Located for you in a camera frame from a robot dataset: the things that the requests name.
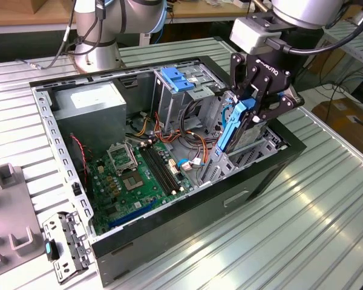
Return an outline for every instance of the black cable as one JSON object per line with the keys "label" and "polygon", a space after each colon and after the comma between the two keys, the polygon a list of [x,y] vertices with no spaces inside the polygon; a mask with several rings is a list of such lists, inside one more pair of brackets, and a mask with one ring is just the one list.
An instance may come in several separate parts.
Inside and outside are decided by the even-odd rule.
{"label": "black cable", "polygon": [[347,1],[346,3],[344,3],[340,8],[338,14],[334,18],[334,20],[325,25],[325,29],[331,29],[332,27],[334,27],[340,21],[343,15],[347,12],[347,10],[350,8],[351,5],[353,5],[352,1]]}
{"label": "black cable", "polygon": [[102,22],[103,22],[103,19],[99,19],[98,38],[97,38],[97,42],[93,45],[92,48],[90,48],[88,51],[84,51],[82,53],[72,53],[71,51],[66,51],[65,53],[66,54],[69,54],[71,56],[84,56],[84,55],[92,52],[93,50],[95,50],[98,47],[98,45],[100,44],[100,42],[101,42],[101,37],[102,37]]}
{"label": "black cable", "polygon": [[362,32],[363,32],[363,21],[348,36],[339,40],[336,43],[327,45],[325,47],[313,48],[311,50],[301,50],[301,49],[290,47],[289,45],[284,45],[282,50],[288,54],[296,54],[298,56],[312,56],[314,54],[323,53],[325,51],[335,50],[335,49],[345,45],[346,43],[350,42],[351,40],[353,40],[356,36],[358,36]]}
{"label": "black cable", "polygon": [[177,141],[179,141],[180,145],[182,145],[184,148],[187,149],[193,149],[194,147],[188,147],[187,145],[183,144],[181,140],[184,140],[183,138],[177,138]]}
{"label": "black cable", "polygon": [[329,104],[328,104],[327,115],[325,116],[325,121],[324,121],[324,123],[325,123],[325,124],[327,124],[327,122],[328,122],[328,117],[329,117],[329,112],[330,112],[330,110],[331,110],[331,105],[332,105],[332,101],[333,101],[333,96],[335,95],[335,93],[336,93],[336,91],[337,91],[337,88],[338,88],[339,86],[341,86],[341,84],[342,84],[342,83],[344,83],[344,80],[345,80],[346,78],[348,78],[348,77],[352,76],[353,74],[355,74],[355,73],[357,73],[357,72],[361,71],[362,69],[363,69],[363,66],[361,66],[360,68],[358,68],[358,69],[354,70],[354,71],[353,71],[353,72],[351,72],[350,74],[347,74],[347,75],[346,75],[346,77],[344,77],[344,79],[342,79],[342,80],[341,80],[341,81],[340,81],[340,82],[336,85],[335,89],[333,90],[333,93],[332,93],[331,99],[330,99],[330,101],[329,101]]}
{"label": "black cable", "polygon": [[250,12],[250,6],[252,5],[252,1],[249,2],[249,6],[247,8],[247,12],[246,12],[246,15],[249,15],[249,12]]}
{"label": "black cable", "polygon": [[68,39],[68,35],[70,33],[70,30],[71,30],[71,26],[73,24],[73,18],[74,18],[74,9],[75,9],[75,5],[77,3],[77,0],[74,0],[73,1],[73,8],[71,9],[71,12],[70,12],[70,18],[68,20],[68,24],[67,24],[67,27],[66,27],[66,31],[65,31],[65,34],[63,36],[63,39],[62,39],[62,43],[60,44],[60,47],[58,49],[58,52],[56,53],[54,59],[52,60],[52,62],[50,62],[50,64],[48,66],[41,66],[40,64],[38,63],[35,63],[35,62],[28,62],[26,60],[22,60],[22,59],[16,59],[18,62],[22,62],[22,63],[26,63],[27,65],[29,65],[30,67],[34,68],[34,69],[39,69],[39,70],[43,70],[43,69],[49,69],[49,68],[52,68],[53,65],[56,63],[56,61],[58,60],[58,57],[62,54],[63,52],[63,49],[65,48],[65,45],[66,45],[66,42],[67,42],[67,39]]}

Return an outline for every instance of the green motherboard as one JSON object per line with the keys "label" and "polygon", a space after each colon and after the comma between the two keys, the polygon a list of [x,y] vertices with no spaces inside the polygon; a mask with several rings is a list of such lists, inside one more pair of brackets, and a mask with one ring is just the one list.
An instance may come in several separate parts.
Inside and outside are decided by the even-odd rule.
{"label": "green motherboard", "polygon": [[[172,159],[172,156],[162,142],[151,146],[151,152],[159,155],[157,158],[170,172],[173,182],[177,183],[179,190],[172,191],[172,194],[164,189],[163,180],[158,181],[155,178],[155,176],[159,177],[159,173],[154,172],[156,169],[153,164],[152,166],[147,164],[146,160],[148,162],[151,160],[142,156],[144,153],[142,149],[131,147],[130,144],[127,146],[129,146],[128,152],[122,148],[88,162],[90,189],[93,190],[89,199],[94,210],[93,225],[98,235],[193,190],[190,180],[185,175],[182,173],[175,175],[171,172],[168,161]],[[133,165],[134,168],[116,170],[129,163],[131,160],[129,153],[132,153],[137,161]]]}

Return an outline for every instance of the open computer tower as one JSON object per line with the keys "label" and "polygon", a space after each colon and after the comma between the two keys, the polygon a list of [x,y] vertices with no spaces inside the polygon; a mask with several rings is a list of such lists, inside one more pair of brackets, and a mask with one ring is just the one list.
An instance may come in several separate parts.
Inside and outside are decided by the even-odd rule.
{"label": "open computer tower", "polygon": [[30,84],[73,203],[43,224],[59,283],[96,262],[111,284],[261,194],[300,155],[276,119],[218,153],[228,83],[198,57]]}

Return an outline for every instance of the aluminum table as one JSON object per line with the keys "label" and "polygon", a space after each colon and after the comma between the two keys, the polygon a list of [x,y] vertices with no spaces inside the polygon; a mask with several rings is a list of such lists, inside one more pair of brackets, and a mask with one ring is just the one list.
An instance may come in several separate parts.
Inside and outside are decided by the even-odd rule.
{"label": "aluminum table", "polygon": [[[336,43],[356,29],[349,21],[340,21],[329,30],[324,30],[324,39]],[[363,32],[349,43],[340,47],[341,50],[363,63]]]}
{"label": "aluminum table", "polygon": [[[231,52],[214,39],[121,49],[128,66],[208,55],[227,72]],[[76,73],[66,57],[46,71],[0,63],[0,163],[22,166],[40,224],[73,208],[28,83]],[[264,194],[107,289],[359,289],[363,156],[305,109],[280,121],[307,149]],[[45,255],[0,276],[14,288],[102,289],[95,264],[59,286]]]}

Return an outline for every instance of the white label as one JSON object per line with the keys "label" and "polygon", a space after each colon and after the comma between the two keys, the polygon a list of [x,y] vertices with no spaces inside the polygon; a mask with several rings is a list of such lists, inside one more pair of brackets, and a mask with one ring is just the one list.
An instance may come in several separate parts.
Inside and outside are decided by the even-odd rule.
{"label": "white label", "polygon": [[109,99],[110,97],[108,95],[102,94],[99,89],[85,92],[75,92],[71,95],[71,100],[77,109],[106,103]]}
{"label": "white label", "polygon": [[357,116],[355,115],[351,115],[351,116],[346,116],[352,123],[357,123],[357,121],[355,121],[355,119],[360,120]]}
{"label": "white label", "polygon": [[200,165],[200,161],[201,159],[199,157],[194,158],[194,160],[192,160],[192,163],[196,164],[196,165]]}
{"label": "white label", "polygon": [[345,111],[347,110],[347,107],[345,106],[345,104],[342,104],[342,103],[336,103],[334,104],[335,107],[337,107],[340,111]]}

